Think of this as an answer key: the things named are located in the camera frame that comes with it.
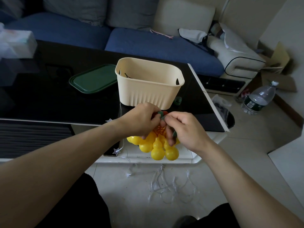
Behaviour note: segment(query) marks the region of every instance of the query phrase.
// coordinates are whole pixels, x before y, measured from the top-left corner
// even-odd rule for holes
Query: pink strap
[[[156,34],[160,34],[160,35],[166,36],[166,37],[169,38],[169,39],[173,39],[173,36],[169,36],[169,35],[166,35],[166,34],[163,34],[163,33],[160,33],[160,32],[156,32],[156,31],[154,31],[154,30],[152,30],[152,29],[150,29],[150,32],[151,32],[151,33],[156,33]]]

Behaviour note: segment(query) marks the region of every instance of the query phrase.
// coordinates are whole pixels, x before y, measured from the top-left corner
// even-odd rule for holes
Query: green plastic lid
[[[69,83],[85,94],[97,93],[117,82],[116,65],[108,64],[70,78]]]

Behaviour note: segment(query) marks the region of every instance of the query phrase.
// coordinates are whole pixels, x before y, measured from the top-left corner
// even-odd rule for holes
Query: person's right hand
[[[207,135],[199,121],[191,113],[171,112],[165,116],[165,122],[177,132],[179,141],[189,150],[199,154],[213,141]],[[167,126],[167,140],[170,146],[175,144],[172,129]]]

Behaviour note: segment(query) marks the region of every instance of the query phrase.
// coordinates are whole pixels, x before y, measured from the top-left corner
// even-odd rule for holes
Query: bottle label
[[[254,111],[260,111],[264,107],[264,105],[259,105],[258,103],[252,101],[249,96],[246,97],[244,104]]]

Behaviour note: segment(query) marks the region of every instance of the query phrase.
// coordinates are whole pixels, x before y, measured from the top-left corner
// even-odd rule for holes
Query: hand
[[[187,149],[197,154],[205,151],[207,146],[213,142],[199,121],[191,113],[171,112],[166,115],[165,122],[169,125],[166,127],[166,133],[170,146],[175,144],[173,131],[170,127],[174,128],[177,132],[179,141]]]
[[[145,139],[161,122],[160,114],[157,114],[151,120],[152,114],[158,111],[160,111],[160,109],[151,103],[140,103],[121,118],[118,118],[118,120],[123,123],[125,136],[143,136]]]

